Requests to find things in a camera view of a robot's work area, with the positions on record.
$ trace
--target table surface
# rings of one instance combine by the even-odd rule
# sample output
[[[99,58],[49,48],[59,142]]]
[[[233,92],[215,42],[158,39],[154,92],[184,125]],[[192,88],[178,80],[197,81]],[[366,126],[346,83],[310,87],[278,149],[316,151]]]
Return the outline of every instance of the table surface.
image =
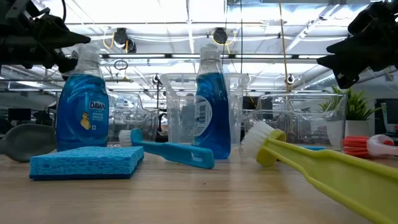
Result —
[[[283,163],[238,151],[212,170],[146,154],[128,180],[31,181],[0,156],[0,223],[369,223]]]

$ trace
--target blue sponge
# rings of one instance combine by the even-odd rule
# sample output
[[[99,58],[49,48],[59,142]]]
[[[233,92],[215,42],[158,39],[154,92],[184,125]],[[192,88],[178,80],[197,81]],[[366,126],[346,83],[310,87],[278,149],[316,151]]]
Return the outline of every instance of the blue sponge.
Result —
[[[144,148],[81,147],[30,158],[33,180],[126,179],[144,158]]]

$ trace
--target dawn dish soap bottle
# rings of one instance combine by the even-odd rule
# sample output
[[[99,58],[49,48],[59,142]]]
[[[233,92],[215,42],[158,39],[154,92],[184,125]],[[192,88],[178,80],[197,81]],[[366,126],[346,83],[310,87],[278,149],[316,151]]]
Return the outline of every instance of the dawn dish soap bottle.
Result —
[[[106,147],[109,99],[100,69],[99,46],[79,48],[78,63],[63,86],[57,110],[57,151]]]
[[[197,87],[193,144],[211,149],[215,159],[226,159],[231,152],[228,92],[214,44],[200,49]]]

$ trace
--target gray plastic object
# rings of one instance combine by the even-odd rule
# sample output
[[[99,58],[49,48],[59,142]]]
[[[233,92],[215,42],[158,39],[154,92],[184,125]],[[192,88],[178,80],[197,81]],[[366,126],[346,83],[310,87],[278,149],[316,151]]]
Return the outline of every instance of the gray plastic object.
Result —
[[[0,140],[0,154],[17,162],[29,162],[32,156],[47,154],[55,148],[55,130],[40,124],[18,125]]]

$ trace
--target white bristles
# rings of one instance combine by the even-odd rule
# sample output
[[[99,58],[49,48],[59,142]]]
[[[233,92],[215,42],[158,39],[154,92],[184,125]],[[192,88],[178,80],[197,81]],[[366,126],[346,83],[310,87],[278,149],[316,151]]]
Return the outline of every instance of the white bristles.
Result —
[[[241,147],[243,153],[247,153],[249,156],[256,158],[264,141],[273,130],[274,128],[263,121],[256,122],[242,140]]]
[[[131,143],[131,130],[121,130],[119,132],[119,143],[121,147],[130,147]]]

